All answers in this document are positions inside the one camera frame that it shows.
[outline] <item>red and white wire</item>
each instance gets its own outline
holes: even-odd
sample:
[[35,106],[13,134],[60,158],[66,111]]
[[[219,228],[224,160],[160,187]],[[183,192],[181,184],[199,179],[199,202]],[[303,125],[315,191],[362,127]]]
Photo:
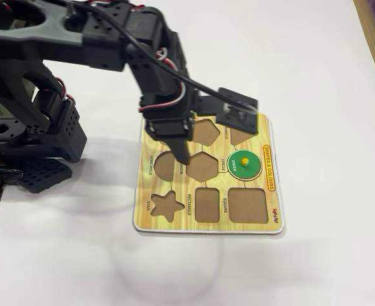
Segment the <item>red and white wire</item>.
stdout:
[[140,10],[141,8],[144,8],[145,6],[142,4],[142,5],[135,5],[133,8],[132,8],[132,11],[137,11],[137,10]]
[[67,93],[67,87],[66,87],[64,81],[60,78],[57,78],[57,77],[55,79],[60,82],[60,84],[63,88],[61,100],[65,100],[66,98],[69,98],[71,100],[71,102],[73,102],[73,104],[75,105],[75,99],[72,95]]
[[62,92],[61,100],[64,100],[66,98],[66,95],[67,95],[67,87],[64,84],[63,80],[61,80],[60,78],[57,78],[57,77],[55,79],[57,81],[59,81],[61,86],[62,86],[63,92]]
[[160,48],[160,50],[156,52],[156,56],[159,56],[159,61],[163,61],[167,57],[167,48]]
[[3,3],[4,7],[8,10],[8,11],[12,11],[10,6],[7,4],[7,3]]
[[[170,65],[175,71],[179,72],[179,69],[177,68],[175,63],[172,62],[170,59],[164,59],[163,61],[166,64]],[[180,92],[180,95],[178,96],[178,98],[176,98],[176,99],[174,99],[170,102],[165,102],[165,103],[161,103],[161,104],[146,105],[146,106],[140,107],[138,110],[140,112],[143,112],[144,110],[149,110],[151,108],[165,107],[165,106],[171,106],[171,105],[176,104],[178,101],[183,99],[183,97],[186,94],[186,84],[184,82],[180,82],[180,87],[181,87],[181,92]]]

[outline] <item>black cable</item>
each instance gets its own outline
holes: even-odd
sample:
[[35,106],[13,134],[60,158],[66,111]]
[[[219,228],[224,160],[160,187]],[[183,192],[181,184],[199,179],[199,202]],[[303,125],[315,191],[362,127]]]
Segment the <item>black cable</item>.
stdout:
[[247,103],[239,102],[239,101],[234,101],[232,99],[229,99],[228,97],[220,94],[219,92],[214,91],[213,89],[204,86],[203,84],[200,84],[192,79],[190,79],[187,76],[181,75],[177,71],[173,70],[170,68],[168,65],[162,63],[161,61],[158,61],[156,57],[152,54],[150,54],[141,44],[140,42],[132,36],[131,33],[129,33],[125,28],[123,28],[119,23],[116,22],[114,18],[109,16],[107,13],[104,11],[99,10],[96,7],[93,7],[89,4],[82,4],[82,3],[76,3],[74,1],[68,1],[68,0],[45,0],[47,2],[53,2],[53,3],[64,3],[68,5],[73,5],[74,7],[81,8],[87,11],[91,11],[92,13],[95,13],[96,15],[99,15],[102,17],[107,23],[109,23],[112,27],[114,27],[117,31],[119,31],[122,35],[124,35],[130,43],[132,43],[141,53],[143,53],[147,58],[156,66],[160,67],[161,69],[165,70],[166,72],[170,73],[172,76],[177,78],[178,80],[185,82],[186,84],[190,84],[192,87],[199,89],[202,92],[205,92],[206,94],[209,94],[210,96],[213,96],[214,98],[220,99],[235,108],[251,113],[251,114],[257,114],[258,110]]
[[23,177],[23,172],[15,169],[0,168],[0,179],[7,181],[20,180]]

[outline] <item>yellow knob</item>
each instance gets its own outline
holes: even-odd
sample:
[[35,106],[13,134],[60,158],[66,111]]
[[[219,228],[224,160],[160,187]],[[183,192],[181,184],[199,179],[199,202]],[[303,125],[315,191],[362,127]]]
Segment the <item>yellow knob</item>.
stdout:
[[241,158],[241,165],[243,165],[244,167],[247,167],[249,163],[250,163],[250,160],[248,158],[246,157]]

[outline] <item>black servo bracket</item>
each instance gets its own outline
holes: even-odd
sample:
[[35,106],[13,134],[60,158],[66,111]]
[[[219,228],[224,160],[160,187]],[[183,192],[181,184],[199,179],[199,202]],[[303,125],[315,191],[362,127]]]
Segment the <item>black servo bracket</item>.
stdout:
[[23,177],[13,182],[6,180],[9,185],[19,185],[30,193],[40,193],[63,180],[69,179],[73,171],[62,162],[53,159],[26,159],[8,161],[8,167],[23,172]]
[[[239,103],[247,104],[258,109],[258,100],[230,91],[226,88],[219,88],[218,92]],[[195,112],[198,116],[216,116],[216,123],[238,129],[240,131],[257,134],[258,114],[242,112],[237,108],[217,101],[213,96],[203,96],[199,98]]]

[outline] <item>star-shaped cutout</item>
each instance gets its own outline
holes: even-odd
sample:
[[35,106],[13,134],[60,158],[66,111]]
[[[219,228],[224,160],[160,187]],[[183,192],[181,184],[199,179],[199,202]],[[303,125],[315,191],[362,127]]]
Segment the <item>star-shaped cutout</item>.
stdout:
[[185,208],[183,204],[176,201],[176,193],[170,190],[165,196],[153,194],[151,196],[155,207],[151,215],[163,215],[168,222],[173,222],[174,213]]

